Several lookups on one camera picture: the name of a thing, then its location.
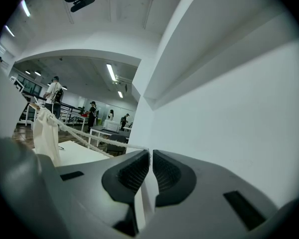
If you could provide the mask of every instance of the floor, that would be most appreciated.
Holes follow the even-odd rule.
[[[72,126],[73,128],[77,129],[77,130],[81,130],[82,128],[82,125],[75,125],[75,126]],[[83,129],[85,132],[88,130],[88,126],[84,126],[84,129]],[[89,139],[87,137],[82,137],[83,139],[85,139],[86,141],[88,141]],[[31,130],[31,127],[30,125],[28,126],[25,126],[23,124],[18,124],[14,130],[14,133],[13,133],[13,136],[12,136],[12,139],[16,142],[19,142],[19,143],[23,143],[25,144],[26,146],[28,146],[30,149],[33,149],[34,148],[34,143],[33,143],[33,131]],[[61,142],[65,142],[65,141],[74,141],[76,142],[77,144],[79,145],[82,145],[84,147],[86,147],[83,143],[81,143],[78,139],[76,139],[75,137],[73,137],[72,135],[70,135],[69,132],[65,132],[65,131],[62,131],[60,130],[59,131],[59,143]],[[96,140],[92,139],[91,140],[91,144],[93,146],[96,146]],[[107,144],[106,143],[100,143],[99,144],[99,149],[103,150],[103,151],[106,151],[106,147],[107,147]]]

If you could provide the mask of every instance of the window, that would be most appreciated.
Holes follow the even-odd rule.
[[[22,85],[24,85],[23,91],[27,91],[37,96],[40,94],[42,89],[41,86],[36,85],[34,82],[31,82],[20,75],[18,75],[17,79],[21,82]]]

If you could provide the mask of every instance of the white cloth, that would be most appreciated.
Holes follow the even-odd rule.
[[[50,116],[54,115],[47,108],[40,109],[33,128],[34,148],[36,154],[49,156],[54,166],[59,166],[58,124]]]
[[[46,103],[47,104],[51,104],[52,103],[52,99],[55,96],[55,94],[62,88],[62,85],[58,82],[53,82],[51,83],[51,85],[49,86],[47,93],[50,93],[50,95],[48,96],[48,98],[46,99]]]
[[[108,115],[108,120],[113,120],[113,114]]]

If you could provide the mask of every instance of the white shirt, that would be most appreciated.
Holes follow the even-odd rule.
[[[113,120],[113,114],[108,115],[108,120]]]
[[[50,95],[46,99],[46,104],[52,103],[53,96],[62,88],[62,85],[58,82],[51,83],[50,87],[48,88],[47,92],[50,93]]]

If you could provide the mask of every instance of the person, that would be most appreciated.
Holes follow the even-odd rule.
[[[62,85],[59,83],[59,77],[55,76],[52,79],[48,90],[43,95],[46,99],[44,107],[46,107],[50,112],[52,112],[58,119],[61,114],[61,100],[63,97]]]
[[[113,120],[114,117],[114,111],[110,110],[110,114],[108,115],[108,120]]]
[[[128,121],[126,120],[126,118],[130,116],[129,114],[126,114],[122,119],[121,119],[121,122],[122,122],[122,127],[121,127],[121,130],[124,131],[124,127],[126,125],[126,123],[128,123]]]
[[[90,108],[90,110],[87,112],[87,114],[89,114],[89,120],[88,120],[88,133],[90,132],[91,127],[93,127],[94,125],[94,120],[96,118],[96,104],[94,101],[92,101],[90,103],[92,105],[92,107]]]

